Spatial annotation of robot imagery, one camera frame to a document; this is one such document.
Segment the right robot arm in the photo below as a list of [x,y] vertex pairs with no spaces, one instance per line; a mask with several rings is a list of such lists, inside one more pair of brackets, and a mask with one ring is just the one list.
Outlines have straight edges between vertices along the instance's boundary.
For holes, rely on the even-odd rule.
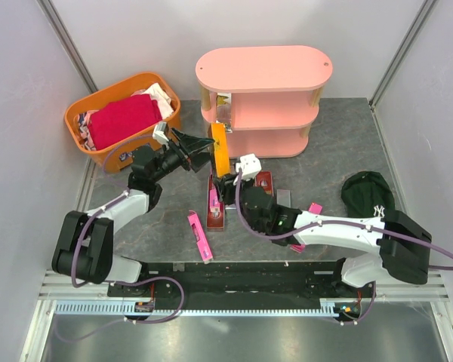
[[281,246],[327,245],[359,251],[359,256],[337,261],[330,285],[338,296],[349,296],[379,279],[427,282],[430,233],[402,211],[387,210],[383,216],[368,218],[330,217],[277,204],[244,176],[215,176],[212,184],[219,199],[234,204],[243,226],[259,238]]

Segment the orange R.O toothpaste box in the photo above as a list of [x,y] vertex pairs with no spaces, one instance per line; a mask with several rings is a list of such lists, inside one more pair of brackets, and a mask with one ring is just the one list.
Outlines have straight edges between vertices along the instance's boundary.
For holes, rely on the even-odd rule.
[[213,123],[210,126],[211,138],[214,140],[213,157],[217,177],[230,173],[230,157],[227,145],[226,130],[223,124]]

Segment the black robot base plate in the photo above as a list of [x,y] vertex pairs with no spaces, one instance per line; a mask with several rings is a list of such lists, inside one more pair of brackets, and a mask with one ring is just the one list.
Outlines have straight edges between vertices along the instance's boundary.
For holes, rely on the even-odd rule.
[[370,298],[373,283],[351,287],[340,280],[338,262],[148,262],[140,279],[178,281],[187,296],[198,293],[265,292],[322,298]]

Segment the red 3d toothpaste box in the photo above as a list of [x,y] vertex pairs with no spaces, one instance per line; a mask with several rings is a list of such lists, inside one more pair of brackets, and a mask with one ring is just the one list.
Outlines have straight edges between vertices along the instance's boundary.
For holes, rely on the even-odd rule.
[[267,193],[273,192],[273,178],[269,171],[261,171],[255,177],[255,185],[264,189]]
[[210,232],[222,232],[225,227],[225,210],[224,204],[221,204],[221,214],[218,218],[213,217],[208,208],[208,194],[207,194],[207,216],[206,216],[206,226],[207,230]]

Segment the red folded cloth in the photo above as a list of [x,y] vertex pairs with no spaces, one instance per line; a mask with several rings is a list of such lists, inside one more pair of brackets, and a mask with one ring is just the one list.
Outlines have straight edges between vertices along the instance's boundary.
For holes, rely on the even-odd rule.
[[88,130],[96,150],[125,140],[162,120],[158,103],[149,94],[111,102],[93,113]]

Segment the red 3D toothpaste box right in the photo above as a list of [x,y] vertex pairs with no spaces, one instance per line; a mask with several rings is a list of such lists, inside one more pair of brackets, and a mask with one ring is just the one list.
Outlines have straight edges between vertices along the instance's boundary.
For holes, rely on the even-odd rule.
[[255,185],[264,189],[267,193],[273,192],[273,178],[269,171],[261,171],[255,177]]

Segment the pink three-tier shelf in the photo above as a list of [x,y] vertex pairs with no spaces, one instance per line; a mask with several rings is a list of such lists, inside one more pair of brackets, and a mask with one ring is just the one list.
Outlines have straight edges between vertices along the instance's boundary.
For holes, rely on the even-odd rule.
[[306,45],[218,48],[202,55],[196,77],[206,124],[220,119],[217,98],[230,98],[224,120],[230,157],[291,158],[302,153],[319,114],[333,65]]

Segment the silver toothpaste box right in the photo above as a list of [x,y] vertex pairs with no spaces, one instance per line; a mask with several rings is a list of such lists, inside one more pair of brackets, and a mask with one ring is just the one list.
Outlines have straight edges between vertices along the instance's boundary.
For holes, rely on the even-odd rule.
[[276,190],[276,202],[277,204],[290,207],[291,206],[291,191],[287,189]]

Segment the red 3D toothpaste box left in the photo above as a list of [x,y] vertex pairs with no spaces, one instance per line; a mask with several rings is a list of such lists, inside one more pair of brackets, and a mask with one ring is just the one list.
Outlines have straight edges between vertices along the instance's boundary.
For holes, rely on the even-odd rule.
[[225,227],[225,210],[224,204],[221,204],[221,214],[218,218],[213,217],[208,208],[208,194],[207,194],[207,216],[206,216],[206,226],[207,230],[210,232],[222,232]]

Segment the dark green baseball cap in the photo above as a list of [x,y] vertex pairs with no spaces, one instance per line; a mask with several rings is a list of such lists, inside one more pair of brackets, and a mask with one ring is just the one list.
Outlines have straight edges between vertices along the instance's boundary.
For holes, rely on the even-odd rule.
[[393,193],[383,176],[374,171],[352,175],[341,188],[341,200],[350,218],[384,217],[396,208]]

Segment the pink toothpaste box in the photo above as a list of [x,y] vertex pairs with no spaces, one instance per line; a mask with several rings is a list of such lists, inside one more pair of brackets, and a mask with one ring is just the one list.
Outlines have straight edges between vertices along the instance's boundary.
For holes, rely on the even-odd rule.
[[190,210],[187,218],[193,231],[193,235],[195,236],[196,246],[199,250],[202,261],[204,264],[208,264],[214,259],[214,257],[198,214],[195,211]]
[[[310,213],[320,214],[322,212],[322,205],[317,203],[312,203],[308,209]],[[304,244],[292,244],[290,249],[295,253],[302,253],[305,250],[306,246]]]
[[208,208],[213,217],[218,218],[221,214],[221,204],[217,195],[217,190],[213,184],[213,176],[209,177]]

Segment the white and patterned cloths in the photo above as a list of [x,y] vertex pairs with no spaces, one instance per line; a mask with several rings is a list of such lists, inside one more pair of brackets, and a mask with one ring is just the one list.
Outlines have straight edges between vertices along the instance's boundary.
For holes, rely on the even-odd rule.
[[[152,100],[157,101],[159,111],[162,115],[162,121],[174,113],[174,109],[171,105],[171,98],[161,88],[159,83],[154,83],[147,89],[137,90],[131,96],[139,94],[149,94]],[[79,126],[79,144],[84,146],[88,151],[98,151],[95,149],[94,143],[89,133],[88,123],[90,121],[91,115],[99,110],[100,109],[89,110],[74,117],[75,124]]]

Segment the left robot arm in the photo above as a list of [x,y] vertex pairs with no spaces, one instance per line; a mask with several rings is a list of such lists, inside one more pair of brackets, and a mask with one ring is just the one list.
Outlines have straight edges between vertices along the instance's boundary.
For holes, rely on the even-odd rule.
[[128,185],[118,197],[87,212],[65,215],[51,267],[69,276],[74,287],[119,282],[133,296],[148,293],[151,280],[141,272],[141,263],[114,254],[115,233],[158,204],[161,179],[179,167],[198,172],[207,164],[214,144],[212,138],[190,136],[164,122],[155,126],[153,139],[159,149],[145,144],[132,152]]

